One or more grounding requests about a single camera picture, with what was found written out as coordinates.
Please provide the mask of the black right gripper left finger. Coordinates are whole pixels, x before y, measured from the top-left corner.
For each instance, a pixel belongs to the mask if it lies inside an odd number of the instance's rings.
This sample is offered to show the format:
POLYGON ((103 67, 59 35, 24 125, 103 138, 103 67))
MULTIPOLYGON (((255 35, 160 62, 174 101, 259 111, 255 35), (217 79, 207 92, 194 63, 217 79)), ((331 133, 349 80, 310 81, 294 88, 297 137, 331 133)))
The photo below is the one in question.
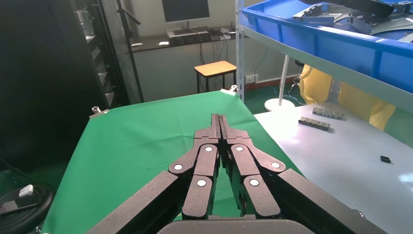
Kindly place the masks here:
POLYGON ((194 134, 192 149, 93 226, 90 234, 155 234, 178 214, 205 219, 213 207, 219 170, 219 115, 194 134))

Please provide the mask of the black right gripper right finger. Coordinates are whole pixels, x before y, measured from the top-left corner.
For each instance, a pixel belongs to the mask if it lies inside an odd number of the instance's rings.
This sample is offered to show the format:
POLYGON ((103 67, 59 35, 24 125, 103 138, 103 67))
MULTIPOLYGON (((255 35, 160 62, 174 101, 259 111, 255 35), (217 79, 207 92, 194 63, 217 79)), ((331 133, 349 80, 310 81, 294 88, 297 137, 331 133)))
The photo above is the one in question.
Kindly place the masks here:
POLYGON ((242 214, 296 221, 317 234, 381 234, 383 230, 277 158, 254 146, 245 130, 219 116, 225 165, 242 214))

